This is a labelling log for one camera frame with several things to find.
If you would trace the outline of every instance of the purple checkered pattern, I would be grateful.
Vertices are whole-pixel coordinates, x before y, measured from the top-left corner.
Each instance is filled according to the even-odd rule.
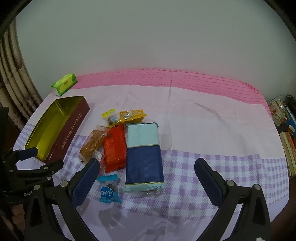
[[[14,149],[23,149],[34,125],[26,125],[21,132]],[[76,135],[64,159],[64,168],[54,176],[55,184],[63,180],[70,180],[75,172],[80,171],[83,165],[77,154],[86,137]],[[217,207],[211,202],[194,173],[194,162],[203,157],[207,163],[218,171],[224,179],[231,179],[237,185],[251,187],[261,185],[267,205],[277,202],[289,194],[289,180],[286,159],[261,159],[259,155],[251,156],[212,156],[177,150],[163,150],[163,171],[166,188],[159,194],[144,197],[140,194],[122,194],[121,204],[111,204],[122,210],[142,215],[196,220],[212,218]],[[35,158],[34,162],[42,165]],[[125,169],[117,172],[120,177],[119,190],[125,185]],[[88,198],[99,200],[99,182],[95,181]]]

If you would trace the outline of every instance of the red package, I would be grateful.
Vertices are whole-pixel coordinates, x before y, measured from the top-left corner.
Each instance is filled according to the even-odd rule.
[[[112,127],[103,141],[105,154],[105,172],[111,172],[126,166],[126,138],[124,125]]]

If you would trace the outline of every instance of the beige curtain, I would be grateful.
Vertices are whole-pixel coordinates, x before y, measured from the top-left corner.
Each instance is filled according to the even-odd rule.
[[[23,63],[14,20],[0,40],[0,104],[9,107],[9,118],[22,130],[40,103]]]

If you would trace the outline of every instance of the silver bolt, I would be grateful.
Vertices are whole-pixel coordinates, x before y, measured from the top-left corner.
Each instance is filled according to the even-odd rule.
[[[255,184],[255,185],[254,185],[254,188],[257,189],[257,190],[260,190],[260,189],[261,189],[261,187],[260,187],[259,184]]]
[[[38,184],[34,186],[35,191],[37,191],[39,188],[40,188],[40,185],[38,185]]]
[[[61,183],[60,183],[60,186],[61,187],[65,187],[65,186],[67,186],[68,185],[68,182],[67,181],[62,181]]]
[[[234,181],[232,181],[232,180],[227,180],[226,181],[226,184],[228,185],[228,186],[233,186],[234,185]]]

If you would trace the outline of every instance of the tablecloth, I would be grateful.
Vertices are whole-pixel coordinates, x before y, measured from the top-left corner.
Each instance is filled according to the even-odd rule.
[[[83,168],[77,158],[84,140],[101,114],[111,108],[144,109],[145,122],[159,125],[166,188],[143,197],[122,194],[121,204],[99,200],[95,181],[77,210],[99,240],[196,240],[217,211],[194,174],[194,161],[203,157],[225,178],[238,185],[259,183],[271,220],[289,198],[284,151],[263,96],[254,87],[231,79],[161,69],[102,72],[78,77],[62,97],[83,95],[90,111],[74,137],[64,168],[53,175],[55,185]],[[23,149],[39,118],[58,97],[49,94],[21,132],[14,149]],[[35,158],[19,169],[42,165]],[[117,172],[125,183],[125,170]],[[230,235],[238,205],[223,238]],[[64,234],[72,238],[58,208]]]

